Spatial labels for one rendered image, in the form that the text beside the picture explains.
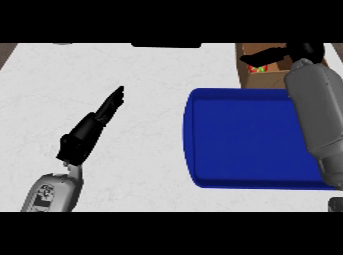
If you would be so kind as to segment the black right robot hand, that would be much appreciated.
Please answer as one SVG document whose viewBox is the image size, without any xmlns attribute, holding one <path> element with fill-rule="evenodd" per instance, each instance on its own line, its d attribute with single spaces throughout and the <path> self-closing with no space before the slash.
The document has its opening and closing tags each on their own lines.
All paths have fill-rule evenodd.
<svg viewBox="0 0 343 255">
<path fill-rule="evenodd" d="M 261 67 L 283 60 L 287 56 L 292 62 L 307 59 L 313 64 L 323 60 L 324 47 L 321 43 L 286 43 L 283 47 L 271 47 L 250 55 L 242 55 L 239 60 L 252 67 Z"/>
</svg>

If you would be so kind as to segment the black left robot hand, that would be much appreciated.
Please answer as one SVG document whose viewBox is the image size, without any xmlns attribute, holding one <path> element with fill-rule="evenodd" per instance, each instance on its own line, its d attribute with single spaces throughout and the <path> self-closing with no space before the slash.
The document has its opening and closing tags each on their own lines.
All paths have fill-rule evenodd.
<svg viewBox="0 0 343 255">
<path fill-rule="evenodd" d="M 103 128 L 123 102 L 123 87 L 117 86 L 94 112 L 80 118 L 70 132 L 60 138 L 55 158 L 70 165 L 80 165 L 94 149 Z"/>
</svg>

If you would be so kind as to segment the cardboard box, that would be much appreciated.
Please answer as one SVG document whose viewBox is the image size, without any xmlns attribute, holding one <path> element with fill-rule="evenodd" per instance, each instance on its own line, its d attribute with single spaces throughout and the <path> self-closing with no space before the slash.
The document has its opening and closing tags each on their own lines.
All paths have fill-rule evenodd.
<svg viewBox="0 0 343 255">
<path fill-rule="evenodd" d="M 296 64 L 313 64 L 307 59 L 299 59 L 296 62 L 290 61 L 287 56 L 283 57 L 283 60 L 268 64 L 265 73 L 249 73 L 246 69 L 246 63 L 239 60 L 242 55 L 250 55 L 261 50 L 271 47 L 283 47 L 286 43 L 237 43 L 234 46 L 236 50 L 236 70 L 239 76 L 240 86 L 245 89 L 283 89 L 284 88 L 284 75 L 290 72 L 290 69 Z"/>
</svg>

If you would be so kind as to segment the blue tray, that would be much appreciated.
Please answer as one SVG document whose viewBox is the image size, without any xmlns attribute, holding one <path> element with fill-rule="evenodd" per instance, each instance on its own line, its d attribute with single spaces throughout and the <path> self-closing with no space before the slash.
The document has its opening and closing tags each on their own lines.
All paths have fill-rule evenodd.
<svg viewBox="0 0 343 255">
<path fill-rule="evenodd" d="M 182 151 L 202 188 L 333 189 L 307 152 L 283 89 L 194 89 L 184 106 Z"/>
</svg>

